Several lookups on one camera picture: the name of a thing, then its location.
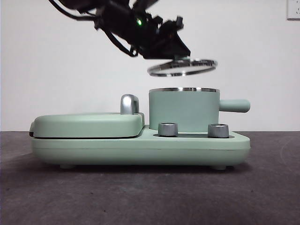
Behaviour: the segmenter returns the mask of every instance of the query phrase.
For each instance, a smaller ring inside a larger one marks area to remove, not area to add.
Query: rubber foot
[[[212,165],[211,169],[213,169],[213,170],[226,170],[226,166],[225,165]]]
[[[60,165],[60,168],[64,170],[73,169],[75,167],[75,165]]]

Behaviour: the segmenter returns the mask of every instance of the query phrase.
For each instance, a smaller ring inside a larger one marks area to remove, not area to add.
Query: saucepan
[[[150,129],[159,123],[177,123],[179,132],[207,132],[219,123],[219,111],[246,113],[246,99],[220,100],[213,88],[161,88],[149,91]]]

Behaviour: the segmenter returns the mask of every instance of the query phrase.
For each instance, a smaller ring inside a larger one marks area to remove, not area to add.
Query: chrome lid handle
[[[123,95],[121,98],[121,115],[132,115],[139,113],[139,99],[134,95]]]

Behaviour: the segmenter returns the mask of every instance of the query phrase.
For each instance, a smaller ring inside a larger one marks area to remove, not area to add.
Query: pot handle
[[[246,113],[250,110],[250,102],[246,99],[220,100],[220,111]]]

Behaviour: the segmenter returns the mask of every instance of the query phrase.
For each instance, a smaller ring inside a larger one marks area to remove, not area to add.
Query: tabletop
[[[300,132],[239,132],[247,160],[206,166],[39,161],[28,132],[1,132],[1,224],[300,224]]]

